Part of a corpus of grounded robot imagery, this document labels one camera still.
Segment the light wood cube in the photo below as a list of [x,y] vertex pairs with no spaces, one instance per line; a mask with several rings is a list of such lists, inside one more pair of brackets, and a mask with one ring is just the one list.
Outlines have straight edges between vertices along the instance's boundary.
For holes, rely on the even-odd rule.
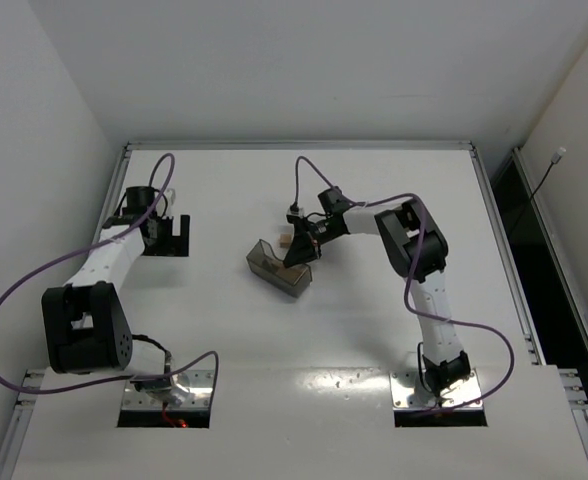
[[292,235],[291,234],[281,234],[279,237],[279,246],[283,249],[287,249],[290,247],[292,243]]

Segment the clear grey plastic bin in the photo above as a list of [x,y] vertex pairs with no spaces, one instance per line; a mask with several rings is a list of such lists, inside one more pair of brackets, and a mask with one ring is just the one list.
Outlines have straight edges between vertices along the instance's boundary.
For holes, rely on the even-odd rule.
[[312,270],[306,265],[298,265],[306,269],[306,274],[295,284],[288,283],[276,274],[279,268],[285,268],[283,261],[275,255],[272,246],[265,240],[259,239],[246,255],[250,271],[274,286],[279,291],[293,298],[300,298],[312,283]]

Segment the long light wood block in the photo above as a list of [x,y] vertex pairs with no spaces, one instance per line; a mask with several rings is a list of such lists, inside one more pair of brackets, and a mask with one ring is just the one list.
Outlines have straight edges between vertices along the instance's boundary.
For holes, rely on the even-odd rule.
[[279,268],[276,274],[284,281],[295,284],[306,274],[306,269],[301,266]]

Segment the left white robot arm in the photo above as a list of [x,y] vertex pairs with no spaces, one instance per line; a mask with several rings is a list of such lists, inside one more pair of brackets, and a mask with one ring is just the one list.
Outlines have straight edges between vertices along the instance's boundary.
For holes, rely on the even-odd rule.
[[132,333],[119,299],[136,260],[189,255],[190,216],[174,233],[175,190],[128,187],[100,230],[100,247],[41,299],[50,367],[58,374],[120,373],[145,383],[169,371],[170,353]]

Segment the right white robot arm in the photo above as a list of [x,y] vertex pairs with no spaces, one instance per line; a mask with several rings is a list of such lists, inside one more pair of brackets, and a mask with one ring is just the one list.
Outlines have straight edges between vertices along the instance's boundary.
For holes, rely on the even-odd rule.
[[287,268],[322,256],[321,247],[346,235],[374,235],[382,241],[394,272],[405,281],[422,334],[419,377],[423,388],[437,397],[468,377],[471,366],[451,320],[445,289],[447,241],[419,200],[405,195],[388,202],[349,201],[337,187],[318,195],[323,212],[312,221],[293,202],[286,214],[293,226],[292,243],[283,260]]

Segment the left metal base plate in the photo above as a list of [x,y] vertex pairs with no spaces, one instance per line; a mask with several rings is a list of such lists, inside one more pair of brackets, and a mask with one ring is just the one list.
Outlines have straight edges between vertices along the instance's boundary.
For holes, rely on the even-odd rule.
[[210,405],[216,378],[214,370],[187,370],[169,379],[128,381],[123,391],[122,411],[204,412]]

